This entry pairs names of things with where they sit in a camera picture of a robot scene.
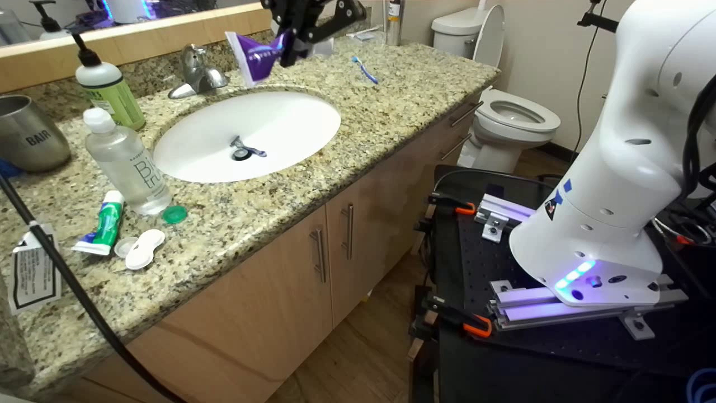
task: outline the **toothpaste tube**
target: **toothpaste tube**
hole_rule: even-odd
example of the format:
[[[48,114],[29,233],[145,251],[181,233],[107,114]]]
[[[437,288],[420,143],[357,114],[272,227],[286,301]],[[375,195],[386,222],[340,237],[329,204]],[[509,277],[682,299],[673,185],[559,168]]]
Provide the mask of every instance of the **toothpaste tube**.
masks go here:
[[[98,207],[98,226],[95,233],[88,233],[79,239],[71,251],[89,252],[89,254],[110,254],[112,246],[119,237],[123,212],[123,196],[119,190],[110,190]]]
[[[286,33],[276,36],[274,42],[260,42],[248,36],[240,36],[236,31],[226,31],[226,40],[234,48],[234,56],[240,62],[240,71],[247,87],[272,76],[276,61],[286,48]]]

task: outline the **green bottle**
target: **green bottle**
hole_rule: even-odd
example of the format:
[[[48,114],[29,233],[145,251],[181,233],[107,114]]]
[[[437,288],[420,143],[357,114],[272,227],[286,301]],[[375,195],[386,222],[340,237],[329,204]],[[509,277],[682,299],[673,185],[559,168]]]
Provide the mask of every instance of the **green bottle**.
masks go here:
[[[88,48],[79,33],[71,36],[81,47],[79,57],[84,62],[75,71],[75,78],[84,85],[91,104],[107,110],[119,126],[140,130],[145,118],[119,67],[104,62],[91,48]]]

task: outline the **cabinet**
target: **cabinet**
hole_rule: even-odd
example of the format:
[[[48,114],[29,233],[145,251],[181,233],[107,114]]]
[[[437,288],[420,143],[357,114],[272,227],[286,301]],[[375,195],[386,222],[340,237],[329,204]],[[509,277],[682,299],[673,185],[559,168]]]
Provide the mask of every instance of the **cabinet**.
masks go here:
[[[266,400],[331,331],[324,207],[130,343],[187,400]],[[140,400],[161,400],[112,355],[88,374]]]
[[[462,103],[326,204],[334,324],[352,312],[411,246],[411,227],[426,209],[434,165],[454,164],[472,111],[472,103]]]
[[[437,160],[463,141],[472,103],[426,127],[326,206],[130,343],[187,400],[266,400],[411,246]],[[86,374],[137,400],[161,400],[117,355]]]

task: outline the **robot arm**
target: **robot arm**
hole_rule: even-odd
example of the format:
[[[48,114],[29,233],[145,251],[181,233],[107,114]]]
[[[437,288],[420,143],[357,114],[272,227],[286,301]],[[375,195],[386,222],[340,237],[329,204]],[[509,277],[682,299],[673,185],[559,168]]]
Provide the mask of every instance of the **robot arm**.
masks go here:
[[[716,160],[713,37],[716,0],[636,0],[620,20],[615,73],[593,136],[510,235],[521,268],[562,301],[659,301],[663,260],[644,226],[694,190],[694,158]],[[697,98],[706,100],[694,121]]]
[[[320,42],[364,18],[364,8],[359,0],[336,0],[334,18],[316,27],[326,2],[329,0],[262,0],[262,7],[272,8],[277,31],[291,31],[283,56],[285,67],[294,64],[295,57],[306,57],[313,42]]]

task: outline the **wooden floor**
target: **wooden floor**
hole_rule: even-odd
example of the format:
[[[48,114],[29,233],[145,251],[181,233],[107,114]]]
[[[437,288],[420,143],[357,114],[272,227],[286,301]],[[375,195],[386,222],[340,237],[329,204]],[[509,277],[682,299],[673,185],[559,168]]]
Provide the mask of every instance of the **wooden floor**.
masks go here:
[[[524,152],[517,174],[562,174],[565,160]],[[272,403],[406,403],[410,398],[410,311],[426,268],[404,262],[272,395]]]

